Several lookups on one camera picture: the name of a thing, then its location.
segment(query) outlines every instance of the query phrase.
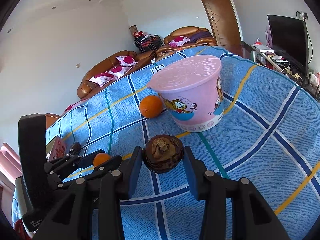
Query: bucket lid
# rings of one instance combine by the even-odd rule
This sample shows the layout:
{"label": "bucket lid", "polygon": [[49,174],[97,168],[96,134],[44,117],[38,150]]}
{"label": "bucket lid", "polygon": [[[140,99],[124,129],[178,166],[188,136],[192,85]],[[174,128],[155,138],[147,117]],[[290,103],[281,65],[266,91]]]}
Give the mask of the bucket lid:
{"label": "bucket lid", "polygon": [[155,73],[147,87],[155,92],[179,92],[200,86],[220,72],[221,61],[212,55],[178,60]]}

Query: bucket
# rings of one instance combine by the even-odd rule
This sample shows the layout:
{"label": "bucket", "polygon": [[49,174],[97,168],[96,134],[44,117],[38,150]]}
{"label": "bucket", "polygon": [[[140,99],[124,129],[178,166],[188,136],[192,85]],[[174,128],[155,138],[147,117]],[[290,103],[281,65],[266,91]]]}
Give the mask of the bucket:
{"label": "bucket", "polygon": [[148,82],[162,98],[176,124],[187,132],[208,130],[223,116],[221,61],[198,55],[178,60]]}

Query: orange fruit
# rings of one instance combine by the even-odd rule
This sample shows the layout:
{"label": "orange fruit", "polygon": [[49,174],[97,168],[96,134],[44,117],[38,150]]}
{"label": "orange fruit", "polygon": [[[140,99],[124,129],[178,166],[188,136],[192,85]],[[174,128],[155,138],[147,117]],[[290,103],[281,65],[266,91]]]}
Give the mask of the orange fruit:
{"label": "orange fruit", "polygon": [[109,154],[98,153],[93,159],[93,167],[95,168],[110,159],[111,159],[111,156]]}
{"label": "orange fruit", "polygon": [[157,117],[162,111],[162,101],[158,96],[146,96],[140,102],[139,110],[140,113],[146,118]]}

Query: television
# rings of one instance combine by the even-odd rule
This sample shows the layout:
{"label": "television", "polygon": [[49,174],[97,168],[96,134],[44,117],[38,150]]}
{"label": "television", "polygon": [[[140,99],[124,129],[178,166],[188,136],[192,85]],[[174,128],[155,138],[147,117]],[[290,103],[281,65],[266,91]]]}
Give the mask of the television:
{"label": "television", "polygon": [[273,50],[307,75],[309,43],[306,23],[295,18],[268,15]]}

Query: brown wooden door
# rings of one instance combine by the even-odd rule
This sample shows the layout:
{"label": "brown wooden door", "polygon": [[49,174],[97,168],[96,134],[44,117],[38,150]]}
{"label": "brown wooden door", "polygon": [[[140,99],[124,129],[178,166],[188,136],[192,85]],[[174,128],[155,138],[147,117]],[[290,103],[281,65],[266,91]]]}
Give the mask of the brown wooden door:
{"label": "brown wooden door", "polygon": [[219,46],[240,44],[239,27],[230,0],[202,0]]}

